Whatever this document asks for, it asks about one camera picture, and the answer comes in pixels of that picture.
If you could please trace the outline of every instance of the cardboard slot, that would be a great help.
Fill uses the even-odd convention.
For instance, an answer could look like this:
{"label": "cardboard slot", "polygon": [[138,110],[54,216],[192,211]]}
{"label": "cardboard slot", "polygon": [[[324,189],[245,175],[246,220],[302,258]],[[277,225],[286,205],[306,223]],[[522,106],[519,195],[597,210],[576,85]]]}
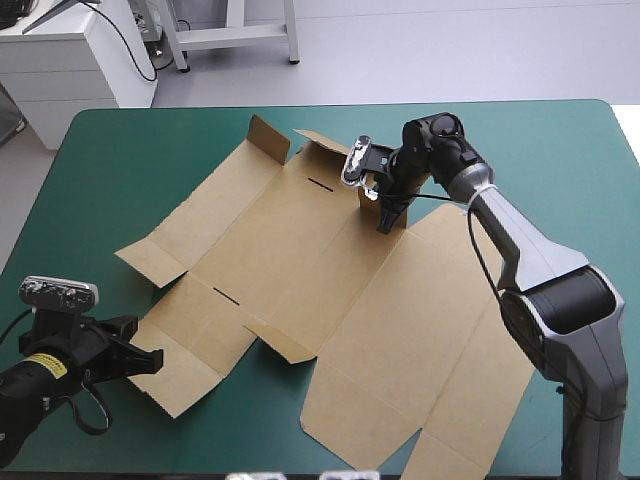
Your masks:
{"label": "cardboard slot", "polygon": [[220,290],[219,288],[213,287],[213,290],[218,292],[220,295],[222,295],[224,298],[226,298],[227,300],[229,300],[231,303],[237,305],[238,307],[240,306],[240,302],[238,302],[236,299],[234,299],[233,297],[227,295],[226,293],[224,293],[222,290]]}
{"label": "cardboard slot", "polygon": [[307,180],[309,180],[311,183],[315,183],[316,185],[324,188],[325,190],[329,190],[330,192],[333,192],[333,188],[327,187],[326,185],[321,184],[320,182],[318,182],[317,180],[314,180],[311,177],[307,177]]}

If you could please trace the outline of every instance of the flattened cardboard box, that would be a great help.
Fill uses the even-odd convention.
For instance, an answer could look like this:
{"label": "flattened cardboard box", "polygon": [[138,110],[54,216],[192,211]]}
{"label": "flattened cardboard box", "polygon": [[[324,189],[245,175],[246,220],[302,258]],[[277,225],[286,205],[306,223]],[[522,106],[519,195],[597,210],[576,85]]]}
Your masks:
{"label": "flattened cardboard box", "polygon": [[286,162],[288,139],[254,116],[187,200],[117,252],[158,287],[183,275],[134,338],[164,348],[165,366],[133,382],[177,417],[257,335],[291,363],[318,357],[301,424],[350,465],[378,467],[422,428],[405,479],[484,478],[532,367],[462,210],[382,235],[375,207],[340,184],[348,149],[299,133],[310,141]]}

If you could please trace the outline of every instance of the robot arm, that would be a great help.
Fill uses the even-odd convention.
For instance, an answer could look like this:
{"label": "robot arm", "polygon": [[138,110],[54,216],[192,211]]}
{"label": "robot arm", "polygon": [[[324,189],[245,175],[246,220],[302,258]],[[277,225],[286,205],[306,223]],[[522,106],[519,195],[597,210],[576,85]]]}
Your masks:
{"label": "robot arm", "polygon": [[617,480],[627,390],[622,298],[582,253],[550,241],[498,191],[455,115],[412,120],[402,139],[391,150],[360,137],[343,182],[380,201],[383,233],[429,175],[468,206],[504,261],[492,288],[506,328],[546,379],[564,384],[562,478]]}
{"label": "robot arm", "polygon": [[[137,317],[97,321],[84,316],[98,303],[95,285],[27,277],[20,298],[32,306],[35,318],[19,339],[25,359],[0,373],[0,468],[11,463],[27,436],[64,403],[71,405],[84,432],[106,433],[111,413],[94,384],[156,373],[163,363],[162,350],[145,352],[129,343],[138,329]],[[105,427],[92,427],[82,419],[73,400],[81,390],[98,403]]]}

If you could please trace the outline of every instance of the black cable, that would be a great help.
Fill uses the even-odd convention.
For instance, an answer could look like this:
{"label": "black cable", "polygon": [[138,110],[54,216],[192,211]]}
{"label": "black cable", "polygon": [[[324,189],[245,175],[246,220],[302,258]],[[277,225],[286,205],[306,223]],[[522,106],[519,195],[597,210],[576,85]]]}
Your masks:
{"label": "black cable", "polygon": [[89,435],[94,435],[94,436],[104,435],[105,433],[107,433],[107,431],[111,427],[111,424],[113,423],[113,415],[111,414],[109,405],[107,405],[107,402],[104,400],[103,396],[92,384],[90,383],[85,384],[84,382],[82,382],[82,389],[86,391],[89,395],[91,395],[91,397],[98,404],[98,407],[102,411],[102,414],[104,415],[104,418],[105,418],[104,427],[94,427],[93,425],[89,425],[84,420],[84,418],[82,418],[82,415],[80,414],[80,409],[78,408],[78,404],[73,400],[72,397],[65,395],[57,398],[58,400],[62,400],[63,402],[69,404],[69,406],[71,407],[71,412],[73,413],[73,420],[76,422],[76,425],[80,430],[82,430],[84,433],[87,433]]}
{"label": "black cable", "polygon": [[133,52],[131,51],[131,47],[129,46],[129,43],[127,42],[127,39],[124,38],[124,35],[122,34],[122,32],[120,31],[118,26],[115,23],[113,23],[113,21],[109,17],[107,17],[104,13],[102,13],[100,10],[95,8],[93,5],[90,5],[90,4],[86,3],[83,0],[77,0],[77,1],[78,1],[78,3],[83,4],[85,7],[90,8],[95,13],[97,13],[102,18],[104,18],[107,22],[109,22],[109,24],[113,27],[113,29],[116,31],[116,33],[118,34],[118,36],[120,37],[120,39],[124,43],[124,46],[127,49],[127,52],[129,53],[129,56],[131,57],[131,61],[133,62],[134,67],[136,67],[136,70],[138,71],[140,76],[142,78],[144,78],[147,82],[155,82],[158,79],[158,71],[155,68],[153,69],[153,77],[147,77],[144,74],[144,72],[140,68],[140,65],[138,65],[138,62],[136,61],[136,58],[134,57]]}
{"label": "black cable", "polygon": [[173,58],[172,58],[172,59],[169,61],[169,63],[167,63],[166,65],[163,65],[163,66],[162,66],[162,67],[160,67],[160,68],[156,68],[156,69],[155,69],[155,71],[156,71],[156,72],[160,72],[160,71],[164,70],[165,68],[169,67],[172,63],[173,63]]}
{"label": "black cable", "polygon": [[433,200],[442,200],[445,202],[455,202],[453,198],[449,197],[441,197],[440,195],[428,195],[426,193],[410,193],[406,195],[387,195],[384,193],[379,193],[378,197],[380,198],[398,198],[408,200],[410,198],[431,198]]}
{"label": "black cable", "polygon": [[9,336],[9,333],[11,333],[11,330],[13,330],[14,327],[18,323],[20,323],[20,321],[30,313],[31,313],[31,309],[29,308],[28,310],[25,310],[24,312],[22,312],[20,315],[18,315],[15,319],[11,321],[9,326],[5,328],[4,332],[2,332],[2,335],[0,335],[0,344],[2,344],[2,342],[4,342],[7,339],[7,337]]}
{"label": "black cable", "polygon": [[[522,333],[522,331],[520,331],[517,324],[509,318],[507,311],[504,308],[502,308],[502,303],[500,302],[500,292],[498,291],[498,287],[494,283],[493,278],[491,278],[491,273],[489,272],[489,268],[487,267],[487,264],[484,260],[484,256],[480,251],[480,247],[478,247],[478,242],[476,241],[475,235],[473,233],[473,222],[471,218],[472,215],[475,215],[475,213],[471,208],[469,208],[467,212],[467,227],[469,229],[469,238],[471,239],[471,246],[473,247],[473,250],[476,253],[476,256],[478,257],[478,262],[480,262],[480,266],[482,267],[484,276],[487,279],[487,282],[489,283],[491,292],[493,293],[493,296],[496,297],[496,300],[498,301],[498,305],[500,306],[500,314],[502,315],[502,318],[505,322],[505,326],[507,327],[507,330],[509,330],[509,332],[511,333],[515,332],[516,336],[521,341],[526,343],[527,346],[531,349],[531,351],[538,352],[538,348],[529,340],[529,338],[524,333]],[[556,375],[558,375],[558,377],[560,377],[566,385],[568,385],[574,390],[575,395],[577,395],[578,398],[573,399],[571,397],[571,394],[566,390],[566,388],[562,388],[560,392],[563,395],[567,395],[568,398],[571,400],[577,400],[578,404],[580,405],[580,411],[578,415],[576,415],[576,417],[571,422],[571,425],[567,429],[567,433],[565,434],[562,442],[562,452],[560,454],[560,457],[562,460],[562,467],[561,467],[562,476],[563,478],[565,478],[567,473],[566,469],[568,468],[568,465],[569,465],[568,460],[575,446],[575,439],[578,435],[578,430],[580,430],[582,419],[585,416],[587,416],[588,396],[586,393],[586,389],[578,388],[575,382],[573,382],[570,378],[562,374],[560,369],[556,367],[556,365],[549,360],[549,358],[544,354],[544,352],[539,352],[539,354],[544,360],[544,362],[551,368],[551,370],[553,370],[554,373],[556,373]]]}

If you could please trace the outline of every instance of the white table leg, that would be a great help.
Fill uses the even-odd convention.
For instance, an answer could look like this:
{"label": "white table leg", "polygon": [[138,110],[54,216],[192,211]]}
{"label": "white table leg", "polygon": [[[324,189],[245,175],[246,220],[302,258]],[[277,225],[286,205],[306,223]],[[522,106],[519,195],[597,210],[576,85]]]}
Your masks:
{"label": "white table leg", "polygon": [[244,27],[245,0],[227,0],[227,27]]}
{"label": "white table leg", "polygon": [[156,0],[156,6],[158,7],[158,14],[162,20],[162,27],[167,36],[171,53],[173,53],[173,61],[176,63],[178,70],[186,73],[189,71],[189,65],[187,65],[187,60],[184,58],[184,53],[182,53],[180,42],[176,36],[178,22],[173,14],[173,9],[168,4],[170,1],[171,0]]}
{"label": "white table leg", "polygon": [[293,0],[284,0],[284,20],[287,25],[287,39],[289,41],[289,62],[295,64],[300,62],[300,53],[298,52],[298,31]]}

